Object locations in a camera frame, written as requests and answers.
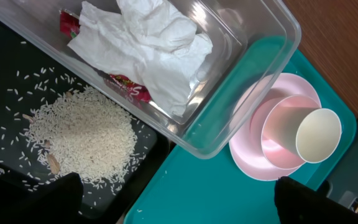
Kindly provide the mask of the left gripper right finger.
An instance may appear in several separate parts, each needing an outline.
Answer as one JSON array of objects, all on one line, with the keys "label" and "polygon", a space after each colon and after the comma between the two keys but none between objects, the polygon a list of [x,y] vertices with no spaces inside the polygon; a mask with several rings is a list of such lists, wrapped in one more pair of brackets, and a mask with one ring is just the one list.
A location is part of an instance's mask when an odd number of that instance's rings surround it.
[{"label": "left gripper right finger", "polygon": [[279,178],[274,192],[281,224],[358,224],[358,214],[290,177]]}]

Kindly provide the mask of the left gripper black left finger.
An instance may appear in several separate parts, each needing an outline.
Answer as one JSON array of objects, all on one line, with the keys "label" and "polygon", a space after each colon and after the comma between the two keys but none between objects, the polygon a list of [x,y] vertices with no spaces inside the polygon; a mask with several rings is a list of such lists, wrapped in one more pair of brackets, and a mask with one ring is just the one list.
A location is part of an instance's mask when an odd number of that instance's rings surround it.
[{"label": "left gripper black left finger", "polygon": [[74,223],[82,196],[83,185],[76,173],[35,192],[0,179],[0,223]]}]

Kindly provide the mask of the white paper cup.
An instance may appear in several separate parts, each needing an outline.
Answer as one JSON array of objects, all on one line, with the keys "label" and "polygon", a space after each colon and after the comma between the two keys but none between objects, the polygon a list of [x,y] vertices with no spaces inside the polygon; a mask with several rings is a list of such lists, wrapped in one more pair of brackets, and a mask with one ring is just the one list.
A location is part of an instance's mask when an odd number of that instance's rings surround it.
[{"label": "white paper cup", "polygon": [[278,106],[267,116],[262,134],[309,163],[326,160],[342,134],[339,116],[327,108]]}]

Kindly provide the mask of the rice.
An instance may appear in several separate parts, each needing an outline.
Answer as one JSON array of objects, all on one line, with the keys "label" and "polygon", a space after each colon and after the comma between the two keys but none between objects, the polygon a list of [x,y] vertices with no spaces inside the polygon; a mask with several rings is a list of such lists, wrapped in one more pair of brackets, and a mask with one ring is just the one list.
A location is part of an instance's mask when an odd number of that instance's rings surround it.
[{"label": "rice", "polygon": [[135,151],[134,117],[90,86],[66,92],[25,116],[28,142],[42,148],[38,160],[54,179],[76,172],[83,187],[122,182]]}]

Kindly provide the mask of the red snack wrapper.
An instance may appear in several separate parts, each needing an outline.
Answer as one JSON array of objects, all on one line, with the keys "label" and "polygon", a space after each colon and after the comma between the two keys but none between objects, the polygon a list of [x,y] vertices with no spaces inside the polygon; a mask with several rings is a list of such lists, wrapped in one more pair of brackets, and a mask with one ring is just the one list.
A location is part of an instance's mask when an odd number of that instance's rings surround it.
[{"label": "red snack wrapper", "polygon": [[[80,33],[79,17],[67,9],[60,9],[60,32],[74,39]],[[105,84],[129,101],[151,101],[145,86],[134,83],[124,75],[102,74]]]}]

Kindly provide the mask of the white napkin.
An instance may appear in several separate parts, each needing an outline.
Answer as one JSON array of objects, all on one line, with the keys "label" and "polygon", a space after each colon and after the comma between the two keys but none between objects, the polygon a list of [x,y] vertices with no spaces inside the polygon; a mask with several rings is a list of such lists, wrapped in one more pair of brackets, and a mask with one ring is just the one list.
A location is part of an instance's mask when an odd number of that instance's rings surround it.
[{"label": "white napkin", "polygon": [[146,87],[159,108],[182,116],[211,39],[169,1],[117,5],[119,13],[84,1],[69,48],[92,67]]}]

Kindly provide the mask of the pink large plate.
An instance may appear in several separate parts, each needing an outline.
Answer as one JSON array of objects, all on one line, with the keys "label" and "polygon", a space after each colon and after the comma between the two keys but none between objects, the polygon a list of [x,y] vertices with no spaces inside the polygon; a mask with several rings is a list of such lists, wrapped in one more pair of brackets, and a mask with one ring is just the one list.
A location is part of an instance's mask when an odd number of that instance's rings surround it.
[{"label": "pink large plate", "polygon": [[[281,73],[266,97],[271,95],[297,94],[313,95],[317,94],[317,92],[304,78],[292,73]],[[281,176],[290,175],[299,169],[300,167],[289,170],[279,169],[269,164],[265,158],[257,152],[255,144],[251,142],[251,118],[242,125],[229,141],[232,158],[240,170],[255,180],[273,181]]]}]

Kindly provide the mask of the black plastic tray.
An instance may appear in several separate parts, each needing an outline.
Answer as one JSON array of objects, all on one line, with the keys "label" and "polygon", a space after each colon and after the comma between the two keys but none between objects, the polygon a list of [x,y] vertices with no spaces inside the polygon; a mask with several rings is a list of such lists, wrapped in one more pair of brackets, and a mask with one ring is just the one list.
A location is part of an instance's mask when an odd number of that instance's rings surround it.
[{"label": "black plastic tray", "polygon": [[[51,105],[66,92],[85,90],[85,81],[0,27],[0,207],[41,189],[54,177],[39,162],[40,146],[28,142],[26,115]],[[84,186],[78,223],[114,223],[143,191],[168,156],[168,140],[138,119],[134,154],[122,182]]]}]

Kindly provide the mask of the clear plastic bin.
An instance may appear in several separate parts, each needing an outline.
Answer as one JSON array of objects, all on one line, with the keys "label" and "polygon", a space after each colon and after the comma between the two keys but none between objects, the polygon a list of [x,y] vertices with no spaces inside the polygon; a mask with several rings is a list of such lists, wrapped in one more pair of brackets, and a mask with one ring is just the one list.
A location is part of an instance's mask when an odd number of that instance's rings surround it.
[{"label": "clear plastic bin", "polygon": [[68,48],[59,13],[78,14],[79,1],[0,0],[0,21],[194,156],[209,159],[251,117],[297,49],[301,29],[282,1],[174,0],[173,5],[213,43],[182,116],[130,99]]}]

